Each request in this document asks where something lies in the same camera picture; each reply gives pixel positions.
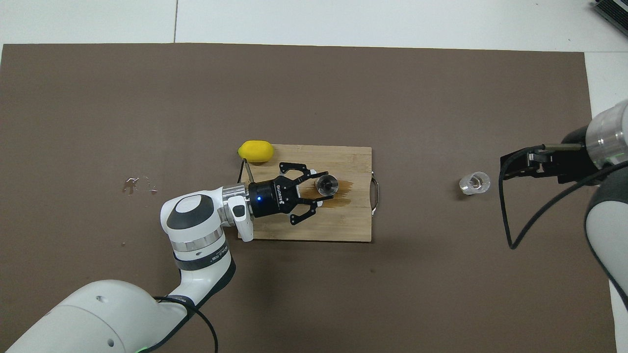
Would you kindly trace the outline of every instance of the brown table surface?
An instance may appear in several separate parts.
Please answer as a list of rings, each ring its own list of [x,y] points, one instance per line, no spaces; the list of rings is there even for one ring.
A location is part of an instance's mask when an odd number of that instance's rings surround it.
[[[5,45],[0,107],[0,350],[91,281],[173,289],[161,204],[235,182],[247,139],[372,146],[381,199],[372,243],[228,232],[237,271],[203,306],[222,352],[615,350],[583,235],[592,191],[516,251],[497,197],[501,155],[590,120],[582,53]],[[478,170],[494,186],[464,197]],[[121,192],[144,176],[158,193]],[[513,228],[563,188],[506,182]],[[211,344],[195,318],[161,351]]]

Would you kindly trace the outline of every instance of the wooden cutting board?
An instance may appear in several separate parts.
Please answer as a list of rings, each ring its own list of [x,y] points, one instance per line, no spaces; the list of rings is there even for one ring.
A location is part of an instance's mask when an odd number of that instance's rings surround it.
[[[297,225],[291,225],[288,215],[276,214],[253,220],[255,239],[307,241],[371,241],[371,148],[345,146],[306,146],[274,144],[273,158],[264,163],[251,163],[253,179],[257,182],[279,175],[279,162],[304,163],[317,172],[328,171],[338,179],[338,192],[317,208],[316,214]],[[290,179],[301,175],[289,171]],[[247,173],[242,180],[249,183]],[[320,194],[315,180],[299,185],[303,198]],[[297,206],[293,213],[302,214],[309,206]]]

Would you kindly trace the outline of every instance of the metal handle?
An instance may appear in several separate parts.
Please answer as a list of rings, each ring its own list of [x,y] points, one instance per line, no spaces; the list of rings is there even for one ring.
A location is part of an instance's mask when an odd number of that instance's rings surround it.
[[[371,183],[375,183],[375,206],[371,208],[371,216],[375,215],[375,210],[379,204],[379,183],[375,179],[375,172],[371,170]]]

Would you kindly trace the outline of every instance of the yellow lemon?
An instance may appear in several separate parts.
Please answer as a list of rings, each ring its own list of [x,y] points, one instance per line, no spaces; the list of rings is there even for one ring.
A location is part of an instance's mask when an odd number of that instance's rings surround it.
[[[241,158],[252,163],[268,162],[273,157],[274,148],[268,141],[249,140],[237,149]]]

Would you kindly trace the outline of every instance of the white table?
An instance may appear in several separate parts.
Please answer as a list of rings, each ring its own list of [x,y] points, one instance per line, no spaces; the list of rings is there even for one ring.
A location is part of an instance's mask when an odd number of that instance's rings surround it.
[[[628,98],[628,38],[587,0],[0,0],[0,44],[173,42],[584,52],[592,115]]]

